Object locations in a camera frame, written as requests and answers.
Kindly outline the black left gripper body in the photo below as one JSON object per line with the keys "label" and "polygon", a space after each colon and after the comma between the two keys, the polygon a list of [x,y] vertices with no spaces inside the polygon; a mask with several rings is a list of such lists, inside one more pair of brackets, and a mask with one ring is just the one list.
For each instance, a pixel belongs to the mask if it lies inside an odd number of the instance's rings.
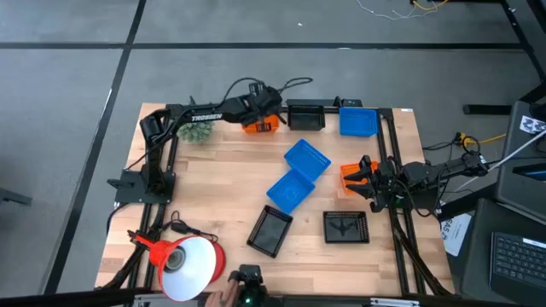
{"label": "black left gripper body", "polygon": [[265,84],[250,84],[250,96],[246,99],[248,113],[243,124],[250,125],[271,115],[280,117],[282,97],[279,90]]}

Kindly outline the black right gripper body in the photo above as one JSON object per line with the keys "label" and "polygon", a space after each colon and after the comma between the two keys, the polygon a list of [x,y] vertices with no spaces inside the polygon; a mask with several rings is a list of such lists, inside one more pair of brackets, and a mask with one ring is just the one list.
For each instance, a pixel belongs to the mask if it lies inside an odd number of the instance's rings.
{"label": "black right gripper body", "polygon": [[380,212],[386,208],[395,208],[398,201],[400,187],[398,180],[398,166],[393,159],[377,163],[370,175],[374,187],[373,201],[370,203],[372,212]]}

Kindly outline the orange plastic basket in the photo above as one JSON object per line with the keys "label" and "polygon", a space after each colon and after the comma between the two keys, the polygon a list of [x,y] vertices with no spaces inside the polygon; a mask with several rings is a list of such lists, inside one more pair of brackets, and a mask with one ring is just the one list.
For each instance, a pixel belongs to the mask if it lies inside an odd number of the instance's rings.
{"label": "orange plastic basket", "polygon": [[274,133],[279,126],[279,118],[275,115],[271,115],[248,126],[243,126],[242,129],[246,133]]}
{"label": "orange plastic basket", "polygon": [[348,164],[348,165],[340,166],[340,178],[343,185],[343,189],[345,190],[346,194],[355,194],[354,191],[350,190],[347,187],[348,184],[366,184],[369,181],[366,177],[364,177],[359,182],[345,179],[345,176],[351,175],[359,171],[360,171],[359,164]]}

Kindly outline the black plastic basket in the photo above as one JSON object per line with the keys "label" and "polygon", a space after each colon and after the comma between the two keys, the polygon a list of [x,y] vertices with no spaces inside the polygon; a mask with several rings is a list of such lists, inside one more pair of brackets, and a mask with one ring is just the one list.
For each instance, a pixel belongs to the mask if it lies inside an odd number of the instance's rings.
{"label": "black plastic basket", "polygon": [[292,221],[292,216],[265,205],[248,236],[247,245],[270,258],[276,258]]}
{"label": "black plastic basket", "polygon": [[326,244],[369,244],[365,211],[325,211],[322,214]]}
{"label": "black plastic basket", "polygon": [[290,130],[321,130],[325,125],[323,106],[288,106],[288,127]]}

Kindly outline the blue plastic basket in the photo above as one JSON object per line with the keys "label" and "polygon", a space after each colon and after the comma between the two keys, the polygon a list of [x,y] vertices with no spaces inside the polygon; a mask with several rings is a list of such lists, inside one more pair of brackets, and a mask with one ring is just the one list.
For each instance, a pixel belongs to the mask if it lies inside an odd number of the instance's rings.
{"label": "blue plastic basket", "polygon": [[342,107],[339,110],[339,130],[344,136],[373,136],[378,132],[377,112],[374,109]]}
{"label": "blue plastic basket", "polygon": [[331,165],[331,160],[305,139],[298,140],[285,154],[284,159],[308,180],[315,182]]}
{"label": "blue plastic basket", "polygon": [[290,215],[315,189],[315,184],[292,169],[281,177],[266,195],[285,214]]}

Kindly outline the small green potted plant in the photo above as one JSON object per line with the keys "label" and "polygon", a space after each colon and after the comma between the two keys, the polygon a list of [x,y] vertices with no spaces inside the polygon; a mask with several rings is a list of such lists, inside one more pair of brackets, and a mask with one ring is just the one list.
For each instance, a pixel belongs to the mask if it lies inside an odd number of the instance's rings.
{"label": "small green potted plant", "polygon": [[207,142],[212,136],[213,126],[212,121],[187,123],[178,129],[177,136],[186,142]]}

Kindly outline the white printed paper sheet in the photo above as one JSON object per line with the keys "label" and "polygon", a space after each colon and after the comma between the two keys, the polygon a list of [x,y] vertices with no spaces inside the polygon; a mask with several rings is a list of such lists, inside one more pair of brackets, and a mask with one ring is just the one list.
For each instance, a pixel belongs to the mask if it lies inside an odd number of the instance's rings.
{"label": "white printed paper sheet", "polygon": [[471,220],[472,216],[464,213],[440,224],[444,249],[451,256],[457,257],[459,255]]}

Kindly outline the white rod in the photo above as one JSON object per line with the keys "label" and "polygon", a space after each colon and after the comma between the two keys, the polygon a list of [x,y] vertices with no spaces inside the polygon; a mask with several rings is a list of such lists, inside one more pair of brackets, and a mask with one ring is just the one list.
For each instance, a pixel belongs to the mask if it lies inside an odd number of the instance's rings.
{"label": "white rod", "polygon": [[[523,145],[521,145],[519,148],[515,149],[512,153],[510,153],[508,156],[506,156],[505,158],[499,160],[497,163],[495,163],[488,171],[486,171],[485,173],[485,176],[488,176],[488,174],[500,167],[501,165],[503,165],[505,162],[509,161],[510,159],[512,159],[514,156],[516,156],[519,152],[521,152],[522,150],[524,150],[525,148],[527,148],[528,146],[530,146],[532,143],[534,143],[535,141],[537,141],[538,139],[541,139],[543,138],[544,136],[546,136],[546,130],[542,130],[540,133],[538,133],[537,135],[535,135],[531,140],[527,141],[526,143],[524,143]],[[458,188],[456,188],[453,192],[456,193],[456,192],[459,192],[460,190],[463,190],[465,187],[467,187],[468,184],[470,184],[471,182],[474,182],[478,179],[479,177],[475,176],[475,177],[471,177],[469,180],[467,180],[464,184],[462,184],[461,186],[459,186]]]}

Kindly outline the black floor bar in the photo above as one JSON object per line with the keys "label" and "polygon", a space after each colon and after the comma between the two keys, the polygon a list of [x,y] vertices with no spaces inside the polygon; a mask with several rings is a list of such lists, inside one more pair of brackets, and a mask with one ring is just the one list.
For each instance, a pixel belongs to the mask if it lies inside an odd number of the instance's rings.
{"label": "black floor bar", "polygon": [[478,105],[467,104],[462,107],[466,115],[510,115],[510,105]]}

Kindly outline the dark grey equipment case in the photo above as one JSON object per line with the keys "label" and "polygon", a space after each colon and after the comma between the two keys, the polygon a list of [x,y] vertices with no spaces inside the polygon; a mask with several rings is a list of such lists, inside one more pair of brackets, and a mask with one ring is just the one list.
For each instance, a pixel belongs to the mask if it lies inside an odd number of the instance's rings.
{"label": "dark grey equipment case", "polygon": [[[537,135],[520,129],[523,115],[546,122],[546,105],[517,101],[512,106],[503,158]],[[496,198],[508,209],[546,225],[546,136],[499,167]]]}

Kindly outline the black laptop keyboard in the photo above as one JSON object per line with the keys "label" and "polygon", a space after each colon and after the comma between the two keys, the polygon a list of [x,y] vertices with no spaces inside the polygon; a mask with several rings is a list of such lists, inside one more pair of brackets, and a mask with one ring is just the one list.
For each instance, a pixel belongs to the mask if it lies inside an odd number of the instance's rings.
{"label": "black laptop keyboard", "polygon": [[517,304],[546,307],[546,241],[493,232],[489,286]]}

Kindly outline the black and white marker tag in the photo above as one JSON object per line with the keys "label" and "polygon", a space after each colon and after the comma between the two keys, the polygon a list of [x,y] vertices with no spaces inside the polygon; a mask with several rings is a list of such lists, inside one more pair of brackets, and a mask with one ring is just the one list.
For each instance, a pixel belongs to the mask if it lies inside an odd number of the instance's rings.
{"label": "black and white marker tag", "polygon": [[520,121],[520,129],[530,134],[539,134],[546,130],[546,122],[523,115]]}

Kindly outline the red desk lamp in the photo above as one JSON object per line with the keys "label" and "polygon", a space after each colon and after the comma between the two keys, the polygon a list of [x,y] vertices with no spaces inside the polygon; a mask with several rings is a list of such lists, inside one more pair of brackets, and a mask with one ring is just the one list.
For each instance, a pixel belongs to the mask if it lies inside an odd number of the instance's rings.
{"label": "red desk lamp", "polygon": [[168,241],[152,240],[139,232],[128,234],[133,243],[149,251],[149,262],[158,271],[160,289],[173,301],[195,298],[224,272],[225,251],[215,241],[198,235]]}

